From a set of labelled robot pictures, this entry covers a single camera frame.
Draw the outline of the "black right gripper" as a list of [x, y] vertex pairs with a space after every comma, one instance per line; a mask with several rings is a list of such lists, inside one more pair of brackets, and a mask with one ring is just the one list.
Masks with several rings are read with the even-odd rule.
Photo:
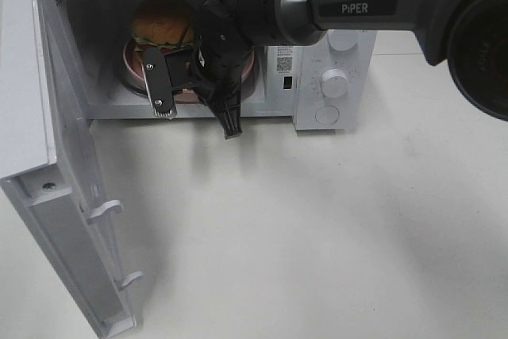
[[242, 73], [252, 56], [252, 46], [221, 4], [205, 4], [197, 11], [195, 39], [191, 46], [165, 56], [158, 48], [143, 55], [148, 100], [156, 117], [173, 118], [172, 91], [192, 89], [220, 123], [225, 139], [238, 137], [241, 129]]

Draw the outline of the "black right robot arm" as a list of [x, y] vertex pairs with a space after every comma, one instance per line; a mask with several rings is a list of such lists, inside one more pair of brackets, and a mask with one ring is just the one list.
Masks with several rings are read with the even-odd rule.
[[256, 46], [310, 46], [332, 29], [412, 32], [428, 64], [446, 62], [461, 94], [507, 117], [507, 0], [205, 0], [191, 48], [150, 48], [143, 70], [157, 117], [192, 89], [228, 138], [241, 133], [241, 72]]

